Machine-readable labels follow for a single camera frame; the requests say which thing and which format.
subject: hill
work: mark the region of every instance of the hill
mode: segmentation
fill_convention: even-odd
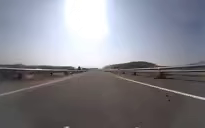
[[[137,62],[129,62],[129,63],[121,63],[121,64],[112,64],[105,66],[105,69],[129,69],[129,68],[150,68],[156,67],[157,65],[150,62],[145,61],[137,61]]]

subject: road edge line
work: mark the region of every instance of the road edge line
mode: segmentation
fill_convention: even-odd
[[[124,77],[117,76],[117,75],[114,75],[114,76],[116,78],[126,80],[126,81],[129,81],[129,82],[133,82],[133,83],[141,84],[141,85],[148,86],[148,87],[151,87],[151,88],[159,89],[159,90],[162,90],[162,91],[171,92],[171,93],[175,93],[175,94],[178,94],[178,95],[182,95],[182,96],[194,98],[194,99],[197,99],[197,100],[205,101],[205,97],[202,97],[202,96],[196,96],[196,95],[185,93],[185,92],[180,92],[180,91],[176,91],[176,90],[172,90],[172,89],[162,88],[162,87],[159,87],[159,86],[155,86],[155,85],[148,84],[148,83],[143,83],[143,82],[140,82],[140,81],[135,81],[135,80],[124,78]]]
[[[64,78],[61,78],[61,79],[48,81],[46,83],[41,83],[41,84],[33,85],[33,86],[30,86],[30,87],[17,89],[17,90],[14,90],[14,91],[9,91],[9,92],[5,92],[5,93],[1,93],[0,97],[8,96],[8,95],[19,93],[19,92],[28,91],[28,90],[32,90],[32,89],[36,89],[36,88],[40,88],[40,87],[44,87],[44,86],[50,86],[50,85],[52,85],[54,83],[66,81],[66,80],[72,79],[74,77],[77,77],[77,75],[76,76],[68,76],[68,77],[64,77]]]

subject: metal guardrail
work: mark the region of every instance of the metal guardrail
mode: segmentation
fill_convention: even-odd
[[[153,73],[156,78],[166,78],[167,75],[186,74],[186,73],[205,73],[205,65],[187,65],[187,66],[174,66],[174,67],[154,67],[154,68],[132,68],[132,69],[105,69],[107,72],[131,72],[134,75],[137,73]]]
[[[51,76],[54,73],[64,73],[64,75],[86,72],[87,70],[69,70],[69,69],[40,69],[40,68],[9,68],[9,67],[0,67],[0,75],[2,77],[15,77],[22,79],[25,76],[33,74],[50,74]]]
[[[78,72],[78,71],[86,71],[86,70],[70,70],[70,69],[40,69],[40,68],[8,68],[8,67],[0,67],[0,70],[10,70],[10,71],[51,71],[51,72]]]

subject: haze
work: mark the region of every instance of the haze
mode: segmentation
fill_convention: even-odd
[[[0,0],[0,64],[205,61],[205,0]]]

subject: highway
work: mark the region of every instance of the highway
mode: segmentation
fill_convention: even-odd
[[[205,128],[205,82],[75,74],[0,94],[0,128]]]

